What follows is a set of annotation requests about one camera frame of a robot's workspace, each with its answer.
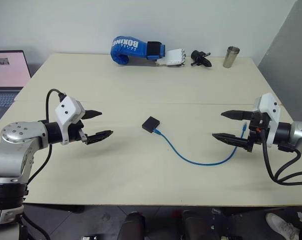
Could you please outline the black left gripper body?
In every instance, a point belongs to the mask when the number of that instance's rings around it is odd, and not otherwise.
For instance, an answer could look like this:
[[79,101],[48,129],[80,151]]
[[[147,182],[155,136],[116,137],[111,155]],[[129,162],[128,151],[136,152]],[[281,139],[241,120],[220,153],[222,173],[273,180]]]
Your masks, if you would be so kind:
[[76,124],[69,125],[69,142],[81,141],[87,143],[87,135],[83,132],[83,123],[79,120]]

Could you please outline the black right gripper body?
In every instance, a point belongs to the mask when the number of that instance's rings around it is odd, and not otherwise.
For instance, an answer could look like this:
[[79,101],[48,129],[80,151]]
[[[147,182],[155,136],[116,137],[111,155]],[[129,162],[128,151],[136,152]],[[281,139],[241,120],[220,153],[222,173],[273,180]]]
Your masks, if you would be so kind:
[[249,123],[249,135],[247,139],[247,151],[252,152],[254,144],[265,144],[269,125],[267,113],[253,112]]

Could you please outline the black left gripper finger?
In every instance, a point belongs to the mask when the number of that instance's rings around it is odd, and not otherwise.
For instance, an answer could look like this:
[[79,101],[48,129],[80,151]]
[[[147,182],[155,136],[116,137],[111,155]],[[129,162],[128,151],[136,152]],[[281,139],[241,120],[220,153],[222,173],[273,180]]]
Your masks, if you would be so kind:
[[82,120],[87,120],[87,119],[92,119],[94,117],[97,117],[99,115],[102,115],[101,112],[96,111],[96,110],[86,110],[84,115],[81,117]]
[[86,138],[87,138],[86,144],[90,145],[90,144],[94,144],[94,143],[103,141],[104,139],[108,138],[112,133],[113,133],[112,130],[104,130],[101,132],[97,132],[94,135],[86,136]]

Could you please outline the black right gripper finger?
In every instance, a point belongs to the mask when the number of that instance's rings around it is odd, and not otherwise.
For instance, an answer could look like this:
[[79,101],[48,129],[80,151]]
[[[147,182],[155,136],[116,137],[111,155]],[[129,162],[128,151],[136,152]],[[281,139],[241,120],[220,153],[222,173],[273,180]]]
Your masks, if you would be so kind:
[[213,133],[212,136],[227,145],[243,148],[245,150],[248,148],[248,140],[245,138],[236,137],[235,135],[228,133]]
[[243,110],[228,110],[221,113],[222,116],[233,120],[251,120],[252,112]]

